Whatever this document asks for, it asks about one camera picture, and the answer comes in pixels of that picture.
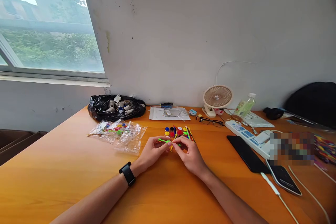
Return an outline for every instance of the person's hand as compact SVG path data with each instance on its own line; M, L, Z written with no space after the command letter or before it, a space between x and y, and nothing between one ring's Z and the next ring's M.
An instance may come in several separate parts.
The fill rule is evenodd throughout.
M134 162L134 165L131 165L131 167L141 167L141 172L144 172L158 160L163 152L169 151L172 143L159 142L159 138L162 140L170 140L170 137L168 136L155 136L148 138L140 157Z
M189 171L199 178L204 173L209 171L209 168L205 164L195 142L184 136L181 136L174 139L172 143L177 154L180 156L181 160Z

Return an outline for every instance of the forearm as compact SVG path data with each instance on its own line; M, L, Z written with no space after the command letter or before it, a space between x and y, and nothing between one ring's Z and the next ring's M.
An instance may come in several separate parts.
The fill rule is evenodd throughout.
M200 179L209 187L233 223L267 223L210 170Z
M143 172L142 166L136 161L130 168L135 177ZM118 174L70 207L53 220L51 224L99 224L127 188L128 184L125 176L123 173Z

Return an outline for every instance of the power strip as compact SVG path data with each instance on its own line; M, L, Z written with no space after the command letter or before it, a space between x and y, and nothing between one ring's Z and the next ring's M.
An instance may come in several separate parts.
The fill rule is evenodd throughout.
M235 121L226 121L225 126L231 130L237 136L240 136L252 149L254 149L260 156L265 159L270 157L270 142L267 143L257 143L254 138L256 137L251 132L249 132L244 127L238 128L238 125Z

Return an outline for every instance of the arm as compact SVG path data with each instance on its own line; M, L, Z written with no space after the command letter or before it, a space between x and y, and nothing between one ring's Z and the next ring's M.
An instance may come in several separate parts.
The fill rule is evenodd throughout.
M188 150L187 153L184 153L177 143L181 143L182 149ZM211 172L195 142L182 136L173 141L173 146L188 170L209 187L233 223L267 223Z
M172 143L157 143L158 138L169 139L166 136L148 139L140 157L130 166L135 177L154 164L163 152L169 150ZM127 188L128 184L124 174L118 174L70 207L53 220L51 224L99 224Z

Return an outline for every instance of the eyeglasses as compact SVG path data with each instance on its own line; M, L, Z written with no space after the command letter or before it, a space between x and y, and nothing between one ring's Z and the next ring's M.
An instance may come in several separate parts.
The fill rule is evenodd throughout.
M213 123L213 125L215 125L216 127L222 127L224 125L224 123L222 121L217 121L217 120L210 120L208 118L205 117L198 117L199 121L203 124L210 124L210 122Z

